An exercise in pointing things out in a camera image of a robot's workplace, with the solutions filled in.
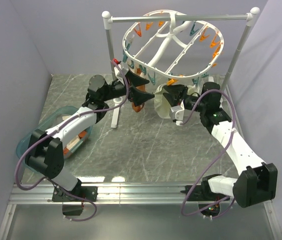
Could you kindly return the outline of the pale yellow underwear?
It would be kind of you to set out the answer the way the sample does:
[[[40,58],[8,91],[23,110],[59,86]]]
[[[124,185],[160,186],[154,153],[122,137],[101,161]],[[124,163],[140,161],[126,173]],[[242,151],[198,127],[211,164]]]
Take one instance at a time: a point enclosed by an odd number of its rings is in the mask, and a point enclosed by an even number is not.
[[[170,119],[169,111],[170,111],[170,104],[163,96],[163,93],[166,91],[163,87],[167,87],[167,84],[161,84],[157,87],[156,91],[154,92],[154,109],[158,116],[162,119]],[[197,83],[195,85],[188,85],[187,94],[200,94],[202,87]]]

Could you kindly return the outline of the teal clothes peg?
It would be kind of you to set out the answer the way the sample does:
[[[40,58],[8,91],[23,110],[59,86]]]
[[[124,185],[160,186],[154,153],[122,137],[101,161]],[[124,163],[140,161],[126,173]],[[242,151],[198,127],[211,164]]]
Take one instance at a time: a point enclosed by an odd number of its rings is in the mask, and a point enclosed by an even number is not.
[[[200,83],[201,83],[201,78],[200,78],[200,77],[193,78],[193,79],[192,79],[192,83],[193,83],[193,86],[199,87],[199,86],[200,86]]]

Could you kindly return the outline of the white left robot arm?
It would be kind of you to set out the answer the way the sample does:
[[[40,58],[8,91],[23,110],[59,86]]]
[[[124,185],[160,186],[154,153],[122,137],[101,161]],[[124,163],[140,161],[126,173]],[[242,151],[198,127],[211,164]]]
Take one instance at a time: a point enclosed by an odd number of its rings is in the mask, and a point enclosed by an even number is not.
[[[92,76],[86,100],[73,115],[53,128],[46,131],[38,129],[31,134],[25,164],[58,185],[70,201],[87,197],[81,180],[64,167],[63,150],[79,133],[104,118],[110,109],[107,101],[126,97],[138,107],[154,98],[152,93],[139,89],[148,83],[149,80],[130,70],[123,80],[116,78],[110,84],[101,75]]]

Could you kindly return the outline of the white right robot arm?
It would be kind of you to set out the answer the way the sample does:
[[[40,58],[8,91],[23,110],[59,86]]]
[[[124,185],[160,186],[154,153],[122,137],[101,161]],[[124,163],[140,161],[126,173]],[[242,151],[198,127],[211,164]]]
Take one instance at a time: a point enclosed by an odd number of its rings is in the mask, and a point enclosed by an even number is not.
[[[246,208],[275,198],[278,169],[261,159],[240,135],[234,118],[221,106],[221,99],[228,96],[219,84],[204,83],[201,94],[188,94],[188,87],[181,84],[167,85],[163,90],[173,122],[183,126],[189,121],[185,111],[198,112],[201,124],[222,145],[221,153],[228,154],[238,173],[238,178],[221,174],[200,177],[200,184],[186,190],[188,201],[234,198]]]

